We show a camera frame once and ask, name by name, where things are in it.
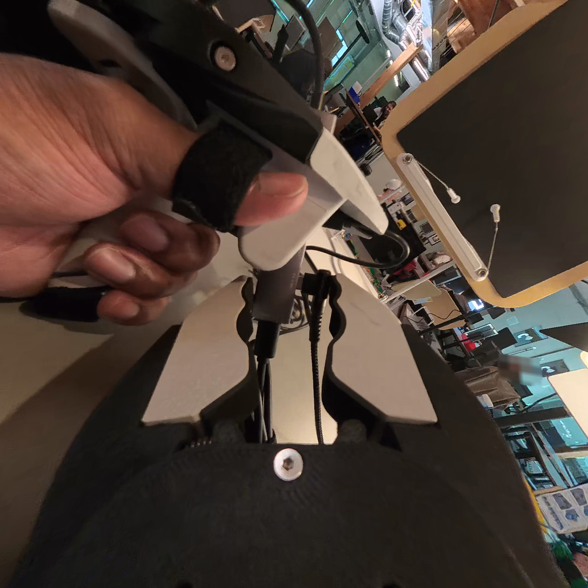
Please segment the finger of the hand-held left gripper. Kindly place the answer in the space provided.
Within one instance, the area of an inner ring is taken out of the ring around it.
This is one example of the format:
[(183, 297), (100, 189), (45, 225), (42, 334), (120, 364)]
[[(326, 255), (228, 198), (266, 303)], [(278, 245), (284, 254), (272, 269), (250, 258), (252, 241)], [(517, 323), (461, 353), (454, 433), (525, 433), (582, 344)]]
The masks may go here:
[(337, 188), (338, 164), (319, 164), (316, 168), (296, 165), (291, 171), (307, 173), (308, 195), (302, 207), (280, 219), (239, 231), (239, 253), (259, 270), (282, 268), (345, 200)]
[(363, 172), (333, 133), (322, 128), (309, 158), (310, 168), (340, 197), (339, 209), (371, 231), (383, 235), (389, 221)]

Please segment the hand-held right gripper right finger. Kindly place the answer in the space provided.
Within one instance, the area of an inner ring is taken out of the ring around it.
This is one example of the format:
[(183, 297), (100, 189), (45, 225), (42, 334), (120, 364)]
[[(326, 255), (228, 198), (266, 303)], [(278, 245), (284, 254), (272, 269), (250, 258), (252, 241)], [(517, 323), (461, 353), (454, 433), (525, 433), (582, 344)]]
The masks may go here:
[(332, 276), (322, 405), (338, 424), (437, 423), (401, 323), (345, 275)]

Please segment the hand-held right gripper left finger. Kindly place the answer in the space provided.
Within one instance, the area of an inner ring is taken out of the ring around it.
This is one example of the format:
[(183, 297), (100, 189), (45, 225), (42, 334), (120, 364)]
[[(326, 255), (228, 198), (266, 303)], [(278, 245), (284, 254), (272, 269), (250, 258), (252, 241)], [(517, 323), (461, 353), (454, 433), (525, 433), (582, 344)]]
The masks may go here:
[(185, 318), (142, 417), (146, 426), (244, 424), (258, 408), (254, 282), (240, 276)]

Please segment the grey usb hub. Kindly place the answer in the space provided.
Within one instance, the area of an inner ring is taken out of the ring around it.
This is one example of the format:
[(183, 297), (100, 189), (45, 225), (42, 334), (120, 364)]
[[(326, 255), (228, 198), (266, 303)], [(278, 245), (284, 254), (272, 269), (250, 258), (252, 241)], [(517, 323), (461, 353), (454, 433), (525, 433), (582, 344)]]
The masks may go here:
[(279, 325), (290, 321), (304, 253), (302, 250), (276, 270), (258, 270), (252, 316)]

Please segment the person's left hand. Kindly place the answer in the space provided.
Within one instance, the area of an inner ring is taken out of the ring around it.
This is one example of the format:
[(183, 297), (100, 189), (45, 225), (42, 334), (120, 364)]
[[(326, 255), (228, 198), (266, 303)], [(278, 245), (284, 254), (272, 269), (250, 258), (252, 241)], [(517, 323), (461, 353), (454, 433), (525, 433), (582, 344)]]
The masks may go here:
[[(1, 54), (1, 297), (44, 290), (86, 221), (138, 196), (169, 198), (199, 138), (119, 80)], [(156, 211), (131, 213), (120, 235), (82, 267), (112, 287), (99, 317), (125, 326), (157, 320), (220, 244)]]

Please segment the metal air duct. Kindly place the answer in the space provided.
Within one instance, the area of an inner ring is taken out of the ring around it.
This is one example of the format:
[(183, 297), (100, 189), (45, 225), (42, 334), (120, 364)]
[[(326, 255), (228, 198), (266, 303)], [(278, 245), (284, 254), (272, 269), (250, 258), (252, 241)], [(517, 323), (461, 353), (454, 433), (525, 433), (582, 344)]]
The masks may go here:
[(382, 35), (402, 51), (421, 47), (432, 54), (433, 1), (384, 1), (381, 17)]

